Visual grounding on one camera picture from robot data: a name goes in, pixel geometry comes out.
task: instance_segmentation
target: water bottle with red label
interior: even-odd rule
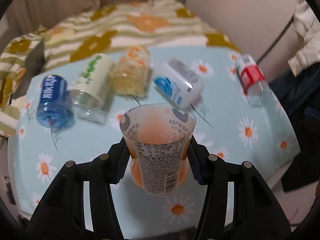
[[[250,55],[241,55],[235,62],[240,80],[247,90],[247,98],[251,107],[262,107],[271,93],[268,82],[261,69]]]

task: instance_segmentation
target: white sweater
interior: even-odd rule
[[[293,30],[302,48],[288,63],[294,76],[297,76],[302,70],[320,62],[320,23],[305,0],[297,0],[293,16]]]

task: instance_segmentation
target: white plastic bottle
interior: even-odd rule
[[[236,59],[235,67],[239,71],[244,89],[247,90],[249,105],[264,106],[271,90],[255,60],[250,55],[241,55]]]
[[[204,89],[204,81],[176,58],[156,68],[152,80],[181,110],[194,103]]]

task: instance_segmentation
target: blue bottle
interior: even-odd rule
[[[42,81],[37,121],[47,128],[59,128],[68,122],[67,82],[59,75],[48,75]]]

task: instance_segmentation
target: nutrition label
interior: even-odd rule
[[[178,184],[185,139],[168,144],[136,142],[145,190],[155,196],[174,191]]]

